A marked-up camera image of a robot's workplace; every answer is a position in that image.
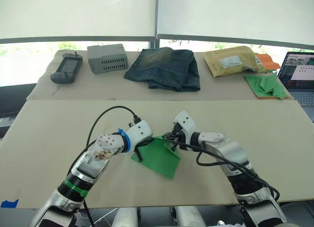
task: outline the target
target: table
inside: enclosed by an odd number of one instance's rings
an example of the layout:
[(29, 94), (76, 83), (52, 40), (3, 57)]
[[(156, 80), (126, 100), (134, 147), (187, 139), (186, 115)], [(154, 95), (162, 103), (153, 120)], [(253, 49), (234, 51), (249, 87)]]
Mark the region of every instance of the table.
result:
[[(65, 178), (83, 149), (97, 116), (108, 107), (130, 107), (154, 135), (168, 132), (186, 110), (199, 131), (225, 132), (246, 150), (257, 173), (281, 192), (280, 201), (314, 198), (314, 126), (296, 101), (27, 101), (0, 144), (0, 200), (19, 199), (18, 208), (39, 208)], [(127, 129), (129, 112), (114, 110), (95, 127)], [(200, 167), (196, 153), (179, 151), (173, 180), (113, 157), (86, 201), (93, 207), (237, 203), (219, 167)], [(208, 156), (202, 162), (213, 162)]]
[[(95, 75), (87, 61), (87, 51), (78, 51), (83, 56), (83, 64), (75, 82), (58, 85), (50, 80), (62, 61), (62, 54), (69, 50), (59, 50), (28, 100), (257, 100), (244, 75), (249, 71), (229, 76), (213, 78), (202, 52), (195, 53), (200, 75), (201, 90), (198, 92), (174, 92), (165, 89), (148, 89), (145, 82), (124, 79), (126, 70), (117, 70)], [(127, 52), (129, 66), (140, 52)]]

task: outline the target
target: white roller shade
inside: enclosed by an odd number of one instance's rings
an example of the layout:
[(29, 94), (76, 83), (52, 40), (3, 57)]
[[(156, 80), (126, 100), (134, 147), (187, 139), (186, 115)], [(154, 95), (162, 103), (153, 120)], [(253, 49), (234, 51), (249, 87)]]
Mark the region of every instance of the white roller shade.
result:
[(314, 45), (314, 0), (159, 0), (157, 38), (172, 35)]
[(154, 37), (156, 0), (0, 0), (0, 39)]

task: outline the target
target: laptop screen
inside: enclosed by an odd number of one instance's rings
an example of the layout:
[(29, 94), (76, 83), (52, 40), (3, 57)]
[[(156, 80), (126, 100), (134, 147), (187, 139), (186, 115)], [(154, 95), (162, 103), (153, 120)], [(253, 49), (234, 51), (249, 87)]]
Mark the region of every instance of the laptop screen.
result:
[(288, 52), (278, 78), (288, 90), (314, 90), (314, 52)]

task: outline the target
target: green paper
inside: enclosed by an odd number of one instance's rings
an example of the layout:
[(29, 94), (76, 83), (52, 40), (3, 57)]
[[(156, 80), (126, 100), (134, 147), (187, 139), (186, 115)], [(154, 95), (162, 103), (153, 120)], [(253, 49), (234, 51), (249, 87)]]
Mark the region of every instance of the green paper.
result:
[[(165, 142), (161, 136), (155, 137), (150, 144), (139, 147), (138, 150), (143, 158), (140, 164), (169, 179), (173, 178), (180, 162), (180, 156), (177, 150), (170, 149), (169, 142)], [(138, 162), (136, 154), (133, 154), (131, 159)]]
[(251, 89), (260, 98), (287, 97), (284, 87), (277, 82), (276, 73), (269, 76), (244, 76)]

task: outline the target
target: robotic hand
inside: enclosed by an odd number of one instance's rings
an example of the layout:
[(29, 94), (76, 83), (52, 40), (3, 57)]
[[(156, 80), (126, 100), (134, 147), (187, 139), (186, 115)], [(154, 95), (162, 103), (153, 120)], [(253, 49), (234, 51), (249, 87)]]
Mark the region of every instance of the robotic hand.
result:
[(216, 157), (215, 165), (220, 165), (242, 205), (241, 215), (247, 227), (274, 227), (286, 223), (285, 215), (272, 196), (275, 189), (257, 176), (245, 151), (237, 142), (230, 140), (224, 133), (196, 132), (194, 121), (185, 111), (177, 115), (173, 124), (173, 131), (165, 134), (164, 139), (173, 143), (173, 149), (180, 145), (181, 149), (203, 150)]
[(83, 204), (88, 191), (97, 182), (112, 156), (133, 152), (139, 143), (152, 136), (146, 121), (129, 124), (124, 132), (103, 134), (73, 165), (61, 185), (38, 210), (29, 227), (74, 227), (74, 213)]

